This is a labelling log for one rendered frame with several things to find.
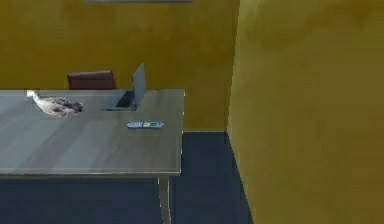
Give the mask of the grey white mottled lump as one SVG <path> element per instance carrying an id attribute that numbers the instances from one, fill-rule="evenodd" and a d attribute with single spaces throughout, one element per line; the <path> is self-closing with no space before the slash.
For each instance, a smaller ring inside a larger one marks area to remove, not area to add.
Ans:
<path id="1" fill-rule="evenodd" d="M 35 90 L 27 90 L 26 97 L 32 98 L 42 112 L 53 117 L 68 117 L 83 111 L 81 102 L 69 101 L 63 97 L 42 96 Z"/>

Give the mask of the dark red chair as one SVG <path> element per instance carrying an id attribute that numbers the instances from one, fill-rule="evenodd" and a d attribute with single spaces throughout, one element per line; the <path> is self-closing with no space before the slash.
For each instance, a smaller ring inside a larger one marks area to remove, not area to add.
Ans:
<path id="1" fill-rule="evenodd" d="M 72 72 L 67 74 L 70 90 L 114 90 L 116 88 L 112 70 Z"/>

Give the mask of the grey open laptop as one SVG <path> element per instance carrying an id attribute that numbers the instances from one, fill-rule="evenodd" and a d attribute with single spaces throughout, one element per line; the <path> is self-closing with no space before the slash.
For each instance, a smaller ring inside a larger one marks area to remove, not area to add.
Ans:
<path id="1" fill-rule="evenodd" d="M 105 102 L 102 110 L 134 112 L 138 109 L 146 92 L 146 74 L 143 63 L 132 74 L 132 84 L 133 88 L 131 90 L 116 90 Z"/>

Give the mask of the grey table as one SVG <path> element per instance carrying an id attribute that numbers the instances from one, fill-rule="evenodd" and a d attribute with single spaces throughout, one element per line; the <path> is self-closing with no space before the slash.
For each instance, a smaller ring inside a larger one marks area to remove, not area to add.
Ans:
<path id="1" fill-rule="evenodd" d="M 134 112 L 104 111 L 114 90 L 45 90 L 83 104 L 56 118 L 26 98 L 0 90 L 0 178 L 156 178 L 162 224 L 171 224 L 169 179 L 181 174 L 182 89 L 149 90 Z M 129 129 L 131 121 L 162 129 Z"/>

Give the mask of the grey remote control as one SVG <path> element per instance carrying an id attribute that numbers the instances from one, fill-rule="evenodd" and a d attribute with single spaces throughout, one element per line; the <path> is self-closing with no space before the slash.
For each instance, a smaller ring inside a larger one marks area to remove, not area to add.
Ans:
<path id="1" fill-rule="evenodd" d="M 164 126 L 163 122 L 158 121 L 131 121 L 127 123 L 129 129 L 162 129 Z"/>

